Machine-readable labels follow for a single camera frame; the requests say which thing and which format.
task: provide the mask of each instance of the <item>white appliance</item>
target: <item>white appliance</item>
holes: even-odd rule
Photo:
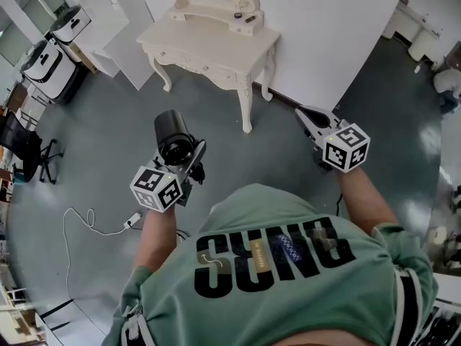
[[[21,67],[21,72],[51,99],[57,98],[66,87],[76,65],[65,53],[47,40],[37,43]]]
[[[80,62],[81,59],[69,48],[69,45],[90,21],[81,6],[73,6],[62,13],[50,28],[50,32],[56,38],[59,45],[76,63]]]

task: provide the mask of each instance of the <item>gray floor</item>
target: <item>gray floor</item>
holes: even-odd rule
[[[439,173],[440,115],[429,71],[423,68],[416,76],[414,66],[403,46],[380,40],[337,113],[370,135],[364,169],[401,223],[423,236]],[[67,299],[62,218],[67,208],[84,216],[94,208],[95,227],[106,232],[120,230],[123,221],[142,210],[128,186],[155,151],[153,120],[164,110],[180,111],[189,131],[207,141],[206,180],[194,186],[186,208],[176,209],[179,228],[194,233],[212,205],[255,182],[293,192],[320,211],[336,210],[334,176],[317,170],[293,109],[268,103],[255,92],[253,132],[246,135],[235,92],[175,66],[166,70],[173,81],[171,93],[156,75],[139,92],[122,75],[89,76],[71,104],[49,107],[40,120],[39,135],[46,141],[57,138],[66,153],[58,161],[58,183],[34,179],[16,186],[7,231],[15,275],[39,311]],[[75,216],[66,221],[71,294],[107,332],[140,232],[102,237]],[[81,345],[82,340],[93,345],[101,339],[77,310],[58,314],[50,322],[73,321],[56,332],[65,345]]]

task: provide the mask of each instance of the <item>black chair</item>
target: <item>black chair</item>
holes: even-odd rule
[[[11,150],[14,155],[22,160],[22,169],[13,165],[13,175],[22,174],[22,179],[29,182],[34,177],[35,172],[40,166],[40,181],[44,182],[43,173],[46,172],[51,183],[55,184],[56,179],[52,179],[48,163],[56,156],[63,157],[63,153],[50,156],[51,146],[56,140],[51,140],[50,144],[44,149],[40,149],[42,139],[35,131],[25,129],[16,118],[13,112],[1,117],[0,120],[0,145]]]

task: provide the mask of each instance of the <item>white vanity table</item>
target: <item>white vanity table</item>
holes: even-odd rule
[[[174,7],[139,38],[149,61],[171,90],[161,65],[203,74],[216,86],[237,90],[243,130],[251,132],[251,84],[264,70],[262,95],[270,100],[274,44],[279,32],[263,27],[258,0],[176,0]]]

